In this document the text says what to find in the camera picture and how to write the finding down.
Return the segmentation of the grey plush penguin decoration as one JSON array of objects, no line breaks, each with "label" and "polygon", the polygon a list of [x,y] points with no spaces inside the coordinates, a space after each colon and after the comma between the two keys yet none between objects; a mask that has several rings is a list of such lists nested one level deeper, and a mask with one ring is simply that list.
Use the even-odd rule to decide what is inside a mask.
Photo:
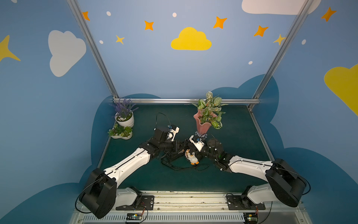
[{"label": "grey plush penguin decoration", "polygon": [[195,152],[191,153],[189,149],[185,151],[185,157],[186,159],[191,163],[191,165],[197,165],[199,164],[199,160],[195,156]]}]

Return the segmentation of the black bag with strap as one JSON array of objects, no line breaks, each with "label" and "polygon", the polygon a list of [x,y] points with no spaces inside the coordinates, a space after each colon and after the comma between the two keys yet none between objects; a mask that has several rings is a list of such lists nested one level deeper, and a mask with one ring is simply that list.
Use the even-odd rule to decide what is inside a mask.
[{"label": "black bag with strap", "polygon": [[[195,156],[199,160],[199,164],[191,165],[191,167],[178,167],[172,164],[173,161],[185,157],[185,151],[189,149],[191,153],[195,152]],[[184,141],[177,141],[177,150],[174,152],[164,151],[164,155],[161,157],[161,164],[167,166],[168,168],[175,171],[189,170],[194,169],[196,171],[204,171],[209,168],[208,164],[200,163],[200,160],[203,158],[202,154],[196,149],[194,144],[192,144],[189,139]]]}]

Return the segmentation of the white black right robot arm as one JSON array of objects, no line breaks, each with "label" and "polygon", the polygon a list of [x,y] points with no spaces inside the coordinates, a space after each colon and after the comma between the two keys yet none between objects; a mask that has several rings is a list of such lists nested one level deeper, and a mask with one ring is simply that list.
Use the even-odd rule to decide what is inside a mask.
[{"label": "white black right robot arm", "polygon": [[289,207],[297,207],[305,194],[308,181],[298,174],[285,160],[258,161],[238,155],[231,155],[223,150],[217,139],[201,141],[195,138],[198,151],[209,158],[221,170],[229,173],[240,173],[265,181],[265,184],[248,186],[241,195],[246,203],[281,202]]}]

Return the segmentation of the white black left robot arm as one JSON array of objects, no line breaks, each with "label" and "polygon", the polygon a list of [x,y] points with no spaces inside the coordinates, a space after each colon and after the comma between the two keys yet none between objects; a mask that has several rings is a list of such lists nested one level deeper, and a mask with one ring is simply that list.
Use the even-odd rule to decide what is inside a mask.
[{"label": "white black left robot arm", "polygon": [[172,150],[177,146],[174,141],[175,135],[180,128],[171,125],[169,128],[155,128],[154,136],[148,141],[141,143],[138,148],[119,163],[101,170],[93,170],[87,180],[85,188],[75,200],[75,209],[84,213],[77,207],[81,202],[89,211],[101,219],[114,207],[134,206],[137,207],[137,198],[141,192],[134,188],[125,188],[117,191],[118,186],[133,172],[146,165],[161,151],[168,148]]}]

